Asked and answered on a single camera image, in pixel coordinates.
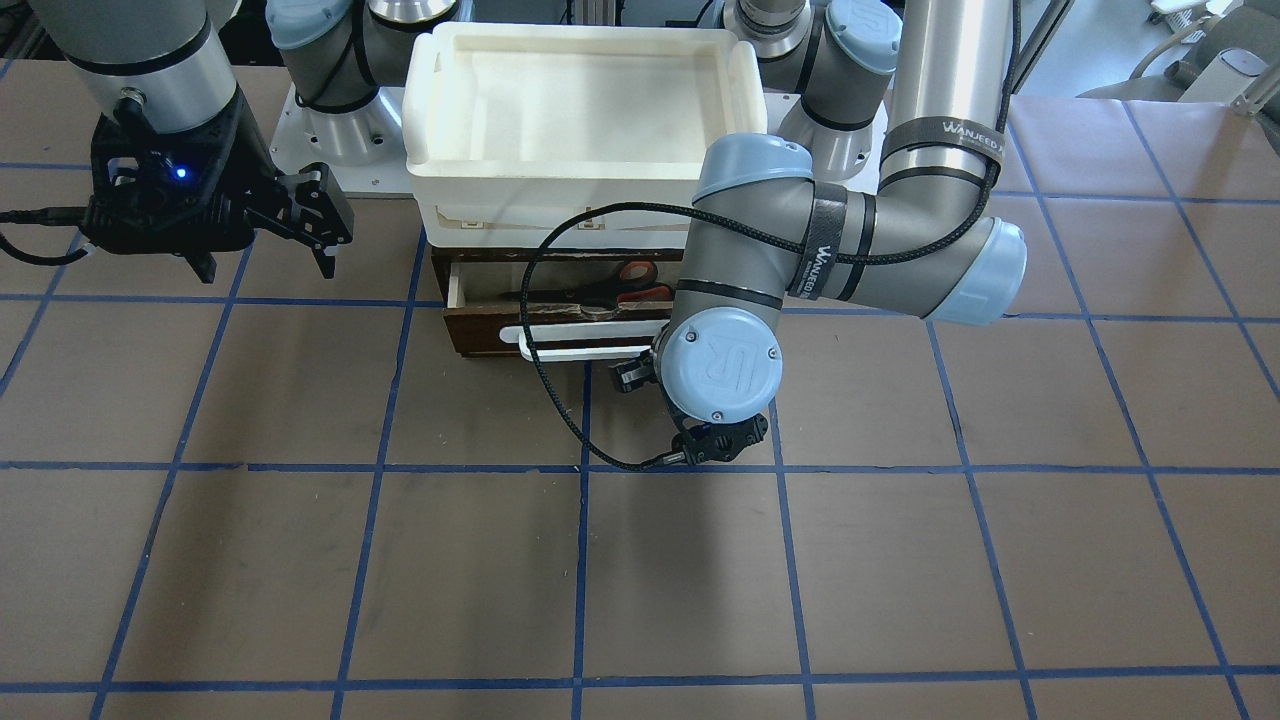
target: velcro strap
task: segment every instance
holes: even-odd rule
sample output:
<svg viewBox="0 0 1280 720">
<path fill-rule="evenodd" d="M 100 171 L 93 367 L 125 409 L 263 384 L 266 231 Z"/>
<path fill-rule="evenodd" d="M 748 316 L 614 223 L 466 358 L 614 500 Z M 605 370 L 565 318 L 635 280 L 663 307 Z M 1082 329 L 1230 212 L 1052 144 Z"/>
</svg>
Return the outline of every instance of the velcro strap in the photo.
<svg viewBox="0 0 1280 720">
<path fill-rule="evenodd" d="M 960 118 L 929 117 L 908 120 L 884 136 L 882 159 L 899 150 L 932 146 L 961 147 L 984 155 L 1000 165 L 1005 158 L 1005 136 L 982 123 Z"/>
<path fill-rule="evenodd" d="M 845 232 L 845 211 L 849 204 L 849 191 L 844 186 L 829 182 L 815 182 L 813 186 L 813 209 L 809 211 L 809 228 L 804 233 L 804 255 L 791 278 L 787 295 L 804 300 L 818 300 L 827 278 L 836 268 L 836 252 L 840 251 L 840 236 Z"/>
</svg>

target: scissors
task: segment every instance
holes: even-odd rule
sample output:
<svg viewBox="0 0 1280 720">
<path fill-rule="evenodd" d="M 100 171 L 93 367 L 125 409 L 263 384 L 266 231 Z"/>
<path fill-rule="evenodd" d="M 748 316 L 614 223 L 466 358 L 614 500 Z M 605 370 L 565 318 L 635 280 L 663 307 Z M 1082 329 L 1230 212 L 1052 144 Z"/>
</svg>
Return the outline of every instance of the scissors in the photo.
<svg viewBox="0 0 1280 720">
<path fill-rule="evenodd" d="M 520 292 L 504 292 L 503 300 L 520 300 Z M 617 309 L 620 302 L 671 301 L 669 284 L 658 282 L 658 265 L 650 260 L 621 263 L 603 281 L 566 290 L 531 290 L 530 302 L 572 302 L 590 307 Z"/>
</svg>

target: ur logo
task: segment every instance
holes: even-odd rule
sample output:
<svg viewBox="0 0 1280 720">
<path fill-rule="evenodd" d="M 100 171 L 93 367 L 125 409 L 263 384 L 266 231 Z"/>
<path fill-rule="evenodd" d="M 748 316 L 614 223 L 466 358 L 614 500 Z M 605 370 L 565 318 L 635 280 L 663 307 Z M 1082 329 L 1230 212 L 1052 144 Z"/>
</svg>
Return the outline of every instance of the ur logo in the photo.
<svg viewBox="0 0 1280 720">
<path fill-rule="evenodd" d="M 748 392 L 755 377 L 755 346 L 749 342 L 724 336 L 710 336 L 707 346 L 712 359 L 707 363 L 705 379 L 713 387 Z"/>
<path fill-rule="evenodd" d="M 854 24 L 863 32 L 883 35 L 892 29 L 884 13 L 877 13 L 876 9 L 865 5 L 852 5 L 851 9 L 854 14 Z"/>
</svg>

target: drawer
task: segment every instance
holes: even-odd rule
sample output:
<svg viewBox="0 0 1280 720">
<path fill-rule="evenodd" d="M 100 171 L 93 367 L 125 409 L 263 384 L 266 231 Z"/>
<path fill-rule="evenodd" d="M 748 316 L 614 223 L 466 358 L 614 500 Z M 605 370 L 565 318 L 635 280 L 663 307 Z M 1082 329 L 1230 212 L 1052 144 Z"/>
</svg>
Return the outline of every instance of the drawer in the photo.
<svg viewBox="0 0 1280 720">
<path fill-rule="evenodd" d="M 626 259 L 634 256 L 549 258 L 538 266 L 534 290 L 561 290 L 599 281 Z M 657 265 L 658 282 L 675 287 L 680 277 L 678 260 L 663 260 Z M 524 260 L 448 260 L 444 324 L 460 355 L 529 356 L 521 342 L 520 302 L 503 297 L 518 292 L 525 266 Z M 632 357 L 649 346 L 671 318 L 671 302 L 622 302 L 616 310 L 572 302 L 534 302 L 529 314 L 544 361 L 621 359 Z"/>
</svg>

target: black cable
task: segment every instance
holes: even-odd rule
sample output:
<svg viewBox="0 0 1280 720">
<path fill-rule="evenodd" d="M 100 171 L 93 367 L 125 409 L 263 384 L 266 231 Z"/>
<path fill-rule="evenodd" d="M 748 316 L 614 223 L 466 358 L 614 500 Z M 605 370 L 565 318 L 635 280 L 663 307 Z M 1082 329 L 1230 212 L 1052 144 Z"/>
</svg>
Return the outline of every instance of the black cable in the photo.
<svg viewBox="0 0 1280 720">
<path fill-rule="evenodd" d="M 703 5 L 703 9 L 698 12 L 696 18 L 691 20 L 667 20 L 667 27 L 698 27 L 703 22 L 703 15 L 705 15 L 707 10 L 710 9 L 710 6 L 714 4 L 716 0 L 707 0 L 707 4 Z"/>
<path fill-rule="evenodd" d="M 708 0 L 707 5 L 703 6 L 703 13 L 707 12 L 707 8 L 709 8 L 712 3 L 714 3 L 714 0 Z M 1021 45 L 1021 12 L 1018 3 L 1019 0 L 1011 0 L 1012 50 L 1010 51 L 1009 55 L 1009 68 L 1005 72 L 1005 82 L 1004 86 L 1001 87 L 1000 111 L 996 115 L 996 131 L 998 132 L 1004 132 L 1009 122 L 1009 104 L 1014 95 L 1014 67 L 1018 61 L 1018 49 Z M 698 14 L 699 22 L 701 20 L 703 13 Z M 995 187 L 996 178 L 998 176 L 1000 176 L 1000 167 L 996 163 L 988 164 L 987 173 L 983 177 L 982 190 L 978 192 L 978 201 L 974 204 L 973 211 L 969 214 L 968 218 L 965 218 L 963 223 L 960 223 L 960 225 L 957 225 L 954 231 L 947 233 L 947 236 L 936 240 L 928 245 L 924 245 L 922 247 L 916 247 L 914 250 L 906 250 L 902 252 L 890 252 L 884 255 L 858 255 L 858 254 L 841 252 L 836 255 L 836 261 L 849 265 L 896 265 L 900 263 L 909 263 L 911 260 L 924 258 L 925 255 L 931 255 L 945 247 L 951 246 L 957 240 L 960 240 L 960 237 L 964 236 L 964 233 L 969 232 L 969 229 L 973 228 L 973 225 L 982 218 L 982 213 L 987 208 L 987 201 L 991 199 L 991 190 Z M 726 218 L 723 215 L 717 215 L 714 213 L 708 213 L 705 210 L 699 210 L 696 208 L 684 208 L 680 205 L 663 205 L 660 202 L 614 202 L 612 205 L 605 205 L 603 208 L 596 208 L 594 210 L 579 213 L 577 215 L 573 215 L 572 218 L 564 220 L 563 223 L 557 225 L 556 229 L 548 233 L 547 237 L 543 240 L 543 242 L 534 250 L 532 258 L 529 259 L 529 264 L 525 266 L 525 275 L 520 282 L 520 327 L 525 333 L 525 342 L 529 345 L 530 360 L 534 363 L 534 369 L 538 370 L 538 377 L 543 382 L 543 389 L 545 389 L 548 397 L 552 398 L 552 404 L 556 405 L 556 411 L 559 413 L 561 419 L 568 427 L 570 432 L 573 433 L 573 437 L 576 437 L 579 442 L 581 442 L 593 455 L 595 455 L 600 460 L 604 460 L 609 465 L 613 465 L 622 470 L 643 473 L 645 470 L 649 470 L 650 468 L 655 468 L 663 464 L 663 459 L 669 456 L 671 454 L 664 452 L 662 455 L 655 455 L 654 457 L 650 457 L 649 460 L 645 460 L 643 462 L 627 462 L 623 460 L 618 460 L 617 457 L 613 457 L 612 455 L 604 452 L 603 450 L 596 447 L 595 443 L 588 439 L 582 429 L 579 428 L 577 424 L 573 421 L 573 419 L 570 416 L 568 409 L 564 407 L 564 402 L 559 398 L 559 395 L 556 392 L 554 386 L 552 386 L 550 378 L 547 375 L 547 368 L 543 366 L 541 357 L 538 355 L 538 343 L 534 341 L 534 328 L 529 319 L 530 282 L 532 281 L 534 270 L 538 268 L 538 263 L 541 261 L 543 256 L 547 254 L 547 250 L 552 246 L 552 243 L 556 242 L 562 234 L 577 227 L 579 224 L 585 223 L 586 220 L 593 220 L 602 215 L 608 215 L 612 213 L 622 213 L 627 210 L 641 210 L 649 213 L 666 213 L 669 215 L 682 215 L 685 218 L 690 218 L 694 220 L 701 220 L 704 223 L 719 225 L 724 229 L 750 237 L 751 240 L 756 240 L 759 242 L 777 247 L 780 250 L 795 252 L 796 255 L 803 254 L 804 247 L 797 242 L 783 240 L 776 234 L 771 234 L 762 229 L 753 228 L 745 223 L 733 220 L 732 218 Z"/>
<path fill-rule="evenodd" d="M 707 14 L 707 10 L 709 10 L 713 4 L 716 4 L 716 0 L 707 0 L 707 3 L 703 5 L 703 9 L 698 10 L 698 17 L 694 18 L 694 27 L 698 27 L 699 24 L 701 24 L 703 15 Z"/>
<path fill-rule="evenodd" d="M 44 210 L 14 210 L 10 213 L 0 213 L 0 223 L 67 227 L 79 224 L 83 217 L 84 208 L 45 208 Z M 4 233 L 0 233 L 0 251 L 19 263 L 38 265 L 41 268 L 70 265 L 72 263 L 88 255 L 88 249 L 86 247 L 78 247 L 67 255 L 59 256 L 32 255 L 14 247 Z"/>
<path fill-rule="evenodd" d="M 353 6 L 351 12 L 362 13 L 364 5 L 361 5 L 360 8 Z M 338 61 L 334 63 L 333 68 L 329 69 L 329 74 L 326 74 L 324 82 L 320 83 L 320 90 L 316 91 L 315 96 L 311 99 L 312 101 L 320 100 L 321 97 L 324 97 L 324 94 L 329 91 L 329 86 L 333 85 L 333 81 L 338 77 L 338 72 L 342 70 L 342 67 L 347 63 L 347 56 L 351 55 L 351 51 L 355 47 L 356 47 L 356 23 L 355 19 L 352 19 L 351 32 L 347 33 L 347 44 L 343 45 L 342 54 L 338 55 Z M 298 104 L 298 108 L 311 106 L 311 102 L 302 100 L 302 94 L 297 91 L 293 92 L 293 101 Z"/>
</svg>

